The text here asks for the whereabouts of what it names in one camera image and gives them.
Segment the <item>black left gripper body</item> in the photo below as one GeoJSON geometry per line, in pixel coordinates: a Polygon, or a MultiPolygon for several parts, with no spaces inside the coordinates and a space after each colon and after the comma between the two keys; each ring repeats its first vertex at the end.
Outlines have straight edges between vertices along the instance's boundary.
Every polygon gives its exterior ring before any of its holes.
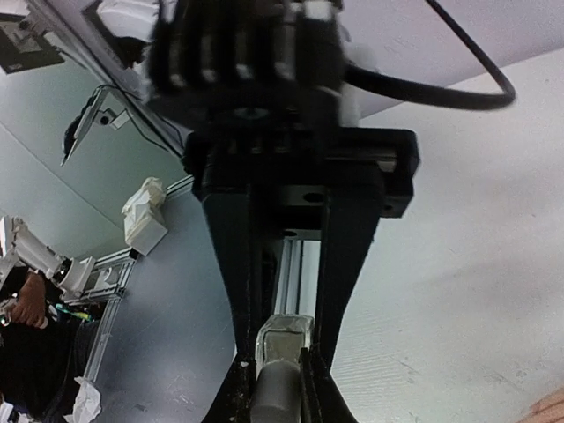
{"type": "Polygon", "coordinates": [[[296,122],[323,150],[352,126],[336,1],[160,2],[148,53],[149,106],[190,130],[296,122]]]}

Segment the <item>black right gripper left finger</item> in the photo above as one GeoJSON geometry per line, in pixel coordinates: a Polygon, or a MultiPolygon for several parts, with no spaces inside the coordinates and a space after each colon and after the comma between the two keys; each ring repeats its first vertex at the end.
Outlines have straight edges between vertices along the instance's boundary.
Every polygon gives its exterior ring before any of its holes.
{"type": "Polygon", "coordinates": [[[251,191],[210,188],[203,207],[230,305],[236,349],[204,421],[249,422],[258,325],[258,247],[251,191]]]}

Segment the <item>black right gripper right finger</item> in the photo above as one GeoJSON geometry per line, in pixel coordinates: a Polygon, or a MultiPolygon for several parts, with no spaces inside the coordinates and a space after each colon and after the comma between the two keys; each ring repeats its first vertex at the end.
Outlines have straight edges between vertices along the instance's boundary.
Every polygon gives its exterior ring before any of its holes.
{"type": "Polygon", "coordinates": [[[351,299],[383,207],[383,183],[336,186],[326,191],[321,225],[315,326],[301,349],[301,420],[354,422],[330,368],[351,299]]]}

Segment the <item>clear nail polish bottle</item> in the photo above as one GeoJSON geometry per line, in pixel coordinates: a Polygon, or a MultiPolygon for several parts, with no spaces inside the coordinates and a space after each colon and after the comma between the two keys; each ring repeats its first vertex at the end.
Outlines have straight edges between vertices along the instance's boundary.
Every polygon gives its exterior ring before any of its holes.
{"type": "Polygon", "coordinates": [[[312,344],[315,319],[308,315],[271,315],[256,337],[256,378],[275,361],[299,365],[302,348],[312,344]]]}

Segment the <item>white nail polish cap brush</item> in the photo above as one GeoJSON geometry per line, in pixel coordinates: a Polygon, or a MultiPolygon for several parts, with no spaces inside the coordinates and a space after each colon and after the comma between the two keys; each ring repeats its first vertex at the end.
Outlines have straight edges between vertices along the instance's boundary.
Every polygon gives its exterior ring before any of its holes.
{"type": "Polygon", "coordinates": [[[301,373],[296,364],[275,360],[262,368],[251,400],[250,421],[301,421],[301,373]]]}

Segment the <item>mannequin hand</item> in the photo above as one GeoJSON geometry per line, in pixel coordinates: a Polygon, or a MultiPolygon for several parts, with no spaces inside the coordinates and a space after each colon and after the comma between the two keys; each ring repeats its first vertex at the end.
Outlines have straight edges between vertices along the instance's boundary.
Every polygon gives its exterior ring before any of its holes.
{"type": "Polygon", "coordinates": [[[564,420],[564,389],[560,388],[539,399],[523,423],[562,423],[564,420]]]}

